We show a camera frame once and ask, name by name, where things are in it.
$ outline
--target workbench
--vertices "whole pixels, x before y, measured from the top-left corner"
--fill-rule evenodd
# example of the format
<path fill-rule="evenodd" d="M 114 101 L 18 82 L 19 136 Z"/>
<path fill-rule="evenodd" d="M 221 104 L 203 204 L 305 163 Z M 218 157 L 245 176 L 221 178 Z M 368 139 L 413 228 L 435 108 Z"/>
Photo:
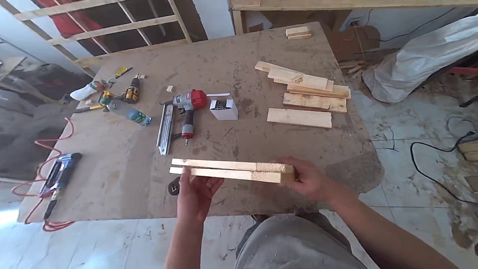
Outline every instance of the workbench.
<path fill-rule="evenodd" d="M 354 191 L 378 186 L 383 168 L 351 100 L 347 113 L 332 113 L 331 129 L 266 122 L 269 108 L 282 108 L 286 85 L 273 83 L 266 72 L 255 70 L 259 60 L 345 84 L 320 24 L 307 25 L 312 33 L 307 39 L 288 40 L 285 28 L 277 28 L 109 59 L 95 79 L 112 77 L 120 66 L 133 67 L 111 89 L 120 94 L 137 73 L 147 75 L 136 106 L 152 117 L 152 123 L 140 126 L 101 110 L 74 114 L 75 133 L 56 147 L 64 153 L 80 152 L 83 158 L 50 220 L 175 217 L 177 196 L 166 189 L 177 177 L 168 172 L 172 158 L 269 162 L 294 156 L 312 161 Z M 174 92 L 166 92 L 168 85 L 174 85 Z M 217 121 L 207 107 L 197 110 L 189 145 L 182 138 L 174 140 L 170 154 L 162 156 L 156 147 L 161 104 L 192 89 L 230 92 L 227 98 L 234 99 L 239 119 Z M 174 133 L 180 132 L 183 120 L 176 110 Z M 69 132 L 67 126 L 63 136 Z M 30 193 L 38 193 L 41 185 L 33 184 Z M 37 201 L 24 199 L 20 220 Z M 323 206 L 279 184 L 226 179 L 209 215 L 291 213 L 297 207 Z M 33 221 L 41 220 L 45 207 L 46 202 L 35 211 Z"/>

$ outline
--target electrical cord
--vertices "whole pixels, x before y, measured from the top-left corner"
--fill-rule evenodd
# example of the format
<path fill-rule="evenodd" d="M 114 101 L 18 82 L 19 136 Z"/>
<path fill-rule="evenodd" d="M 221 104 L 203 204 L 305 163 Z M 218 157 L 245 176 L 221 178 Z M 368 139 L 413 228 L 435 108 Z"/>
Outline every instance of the electrical cord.
<path fill-rule="evenodd" d="M 23 197 L 32 197 L 32 196 L 40 196 L 40 194 L 28 194 L 28 193 L 19 193 L 17 192 L 16 190 L 21 187 L 21 186 L 24 186 L 24 185 L 27 185 L 27 184 L 31 184 L 31 183 L 34 183 L 34 182 L 40 182 L 40 181 L 46 181 L 46 178 L 44 176 L 42 176 L 42 168 L 43 166 L 45 166 L 46 163 L 48 163 L 49 161 L 51 160 L 54 160 L 56 158 L 58 158 L 60 155 L 62 155 L 63 153 L 54 148 L 54 147 L 51 147 L 51 146 L 48 146 L 48 145 L 45 145 L 41 142 L 53 142 L 53 141 L 60 141 L 60 140 L 64 140 L 64 139 L 67 139 L 67 138 L 70 138 L 73 133 L 75 132 L 75 126 L 73 125 L 73 123 L 71 122 L 70 119 L 68 118 L 65 118 L 65 120 L 68 121 L 68 123 L 70 124 L 71 126 L 71 132 L 69 135 L 65 136 L 65 137 L 62 137 L 62 138 L 54 138 L 54 139 L 38 139 L 38 140 L 35 140 L 34 143 L 36 145 L 39 145 L 41 147 L 44 147 L 44 148 L 47 148 L 47 149 L 50 149 L 52 151 L 56 151 L 58 153 L 58 155 L 54 156 L 54 157 L 51 157 L 49 159 L 47 159 L 46 161 L 42 162 L 39 166 L 38 166 L 38 169 L 36 170 L 36 176 L 39 177 L 40 179 L 36 179 L 36 180 L 32 180 L 32 181 L 28 181 L 28 182 L 25 182 L 25 183 L 21 183 L 21 184 L 18 184 L 17 186 L 15 186 L 11 192 L 13 194 L 16 194 L 18 196 L 23 196 Z M 29 219 L 30 217 L 32 216 L 33 212 L 35 212 L 35 210 L 38 208 L 38 206 L 40 206 L 40 204 L 44 201 L 44 198 L 40 198 L 37 202 L 37 204 L 32 208 L 32 210 L 30 210 L 30 212 L 28 213 L 27 217 L 25 218 L 25 221 L 24 223 L 25 224 L 29 224 Z M 46 232 L 54 232 L 54 231 L 58 231 L 60 229 L 63 229 L 63 228 L 66 228 L 70 225 L 72 225 L 73 223 L 75 223 L 74 221 L 70 221 L 70 222 L 52 222 L 52 221 L 45 221 L 44 224 L 43 224 L 43 230 L 46 231 Z"/>
<path fill-rule="evenodd" d="M 388 42 L 388 41 L 393 40 L 393 39 L 398 38 L 398 37 L 402 37 L 402 36 L 406 36 L 406 35 L 409 35 L 409 34 L 413 34 L 415 31 L 417 31 L 418 29 L 422 28 L 423 26 L 425 26 L 425 25 L 427 25 L 427 24 L 429 24 L 429 23 L 431 23 L 431 22 L 433 22 L 433 21 L 436 21 L 436 20 L 440 19 L 441 17 L 447 15 L 448 13 L 450 13 L 450 12 L 451 12 L 452 10 L 454 10 L 455 8 L 456 8 L 456 7 L 450 9 L 449 11 L 443 13 L 442 15 L 440 15 L 440 16 L 434 18 L 434 19 L 431 20 L 431 21 L 425 22 L 424 24 L 418 26 L 417 28 L 415 28 L 415 30 L 409 32 L 408 34 L 401 34 L 401 35 L 392 37 L 392 38 L 387 39 L 387 40 L 382 40 L 382 39 L 379 39 L 379 38 L 369 38 L 369 36 L 367 35 L 367 32 L 364 31 L 365 37 L 366 37 L 368 40 L 378 40 L 378 41 L 382 41 L 382 42 Z M 370 21 L 370 12 L 371 12 L 372 10 L 373 10 L 373 9 L 371 9 L 371 10 L 369 11 L 369 15 L 368 15 L 369 18 L 367 19 L 367 23 L 365 24 L 365 26 L 366 26 L 367 24 L 369 24 L 369 21 Z"/>
<path fill-rule="evenodd" d="M 475 132 L 470 131 L 470 132 L 468 132 L 466 135 L 460 137 L 460 138 L 456 141 L 456 143 L 455 143 L 455 145 L 453 146 L 453 148 L 451 148 L 451 149 L 449 149 L 449 150 L 441 149 L 441 148 L 438 148 L 438 147 L 436 147 L 436 146 L 432 146 L 432 145 L 429 145 L 429 144 L 426 144 L 426 143 L 422 143 L 422 142 L 413 142 L 413 143 L 410 145 L 410 154 L 411 154 L 411 156 L 412 156 L 413 166 L 415 166 L 415 169 L 416 169 L 421 175 L 425 176 L 426 178 L 428 178 L 428 179 L 432 180 L 433 182 L 435 182 L 436 184 L 438 184 L 440 187 L 442 187 L 443 189 L 445 189 L 445 191 L 447 191 L 451 196 L 453 196 L 453 198 L 457 199 L 458 201 L 460 201 L 460 202 L 466 202 L 466 203 L 472 203 L 472 204 L 478 205 L 477 202 L 468 201 L 468 200 L 463 200 L 463 199 L 458 198 L 458 197 L 457 197 L 452 191 L 450 191 L 445 185 L 443 185 L 442 183 L 440 183 L 440 182 L 437 181 L 436 179 L 433 179 L 433 178 L 431 178 L 430 176 L 428 176 L 428 175 L 426 175 L 425 173 L 423 173 L 423 172 L 418 168 L 417 163 L 416 163 L 416 161 L 415 161 L 415 156 L 413 155 L 413 146 L 414 146 L 415 144 L 422 144 L 422 145 L 429 146 L 429 147 L 432 147 L 432 148 L 434 148 L 434 149 L 436 149 L 436 150 L 443 151 L 443 152 L 452 152 L 452 151 L 454 151 L 454 150 L 458 147 L 458 144 L 460 144 L 460 142 L 461 142 L 464 138 L 466 138 L 466 137 L 468 137 L 468 136 L 470 136 L 470 135 L 474 135 L 474 134 L 475 134 Z"/>

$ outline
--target concrete floor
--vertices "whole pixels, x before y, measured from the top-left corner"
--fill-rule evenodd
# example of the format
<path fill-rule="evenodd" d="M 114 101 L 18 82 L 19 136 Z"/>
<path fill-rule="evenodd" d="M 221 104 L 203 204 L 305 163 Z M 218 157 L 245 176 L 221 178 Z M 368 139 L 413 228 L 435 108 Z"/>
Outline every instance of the concrete floor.
<path fill-rule="evenodd" d="M 447 119 L 475 117 L 477 106 L 459 108 L 456 99 L 429 92 L 414 93 L 393 105 L 373 99 L 366 90 L 352 92 L 352 101 L 385 169 L 382 183 L 359 198 L 437 249 L 459 268 L 476 268 L 476 215 L 469 206 L 456 202 L 414 170 L 409 147 L 415 141 L 451 147 L 455 136 L 472 130 L 473 126 L 454 118 L 447 130 Z M 415 150 L 419 167 L 452 186 L 461 197 L 472 199 L 464 177 L 478 175 L 477 167 L 456 152 L 420 147 Z M 45 233 L 41 224 L 15 223 L 14 208 L 0 212 L 0 268 L 3 269 L 163 268 L 176 222 L 175 219 L 78 222 Z M 378 268 L 342 219 L 334 212 L 322 212 L 349 239 L 354 255 L 368 268 Z M 207 218 L 202 266 L 232 268 L 236 246 L 252 225 L 250 216 Z"/>

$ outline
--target white box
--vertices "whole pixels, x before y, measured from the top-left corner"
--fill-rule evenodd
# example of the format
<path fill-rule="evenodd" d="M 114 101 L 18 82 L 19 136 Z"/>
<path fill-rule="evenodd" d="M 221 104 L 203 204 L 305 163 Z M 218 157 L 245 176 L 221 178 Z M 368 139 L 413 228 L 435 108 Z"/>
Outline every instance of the white box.
<path fill-rule="evenodd" d="M 214 114 L 218 121 L 231 121 L 238 119 L 238 109 L 234 100 L 211 100 L 209 110 Z"/>

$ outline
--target stacked wood planks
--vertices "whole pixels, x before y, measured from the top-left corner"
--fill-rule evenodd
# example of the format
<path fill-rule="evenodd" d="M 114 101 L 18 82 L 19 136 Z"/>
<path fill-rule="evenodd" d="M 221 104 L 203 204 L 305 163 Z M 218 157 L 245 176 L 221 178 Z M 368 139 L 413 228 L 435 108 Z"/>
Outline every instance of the stacked wood planks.
<path fill-rule="evenodd" d="M 294 167 L 288 164 L 194 159 L 172 159 L 171 164 L 198 167 L 191 168 L 192 176 L 243 179 L 282 184 L 295 180 Z M 169 172 L 181 174 L 183 169 L 182 167 L 170 167 Z"/>
<path fill-rule="evenodd" d="M 323 128 L 332 127 L 331 112 L 346 113 L 350 89 L 334 85 L 334 81 L 311 76 L 299 71 L 259 61 L 257 70 L 268 72 L 274 82 L 287 84 L 284 106 L 300 107 L 317 111 L 269 108 L 268 122 L 285 123 Z"/>
<path fill-rule="evenodd" d="M 302 38 L 309 38 L 312 36 L 310 33 L 309 27 L 302 26 L 302 27 L 295 27 L 285 30 L 285 35 L 289 40 L 291 39 L 302 39 Z"/>

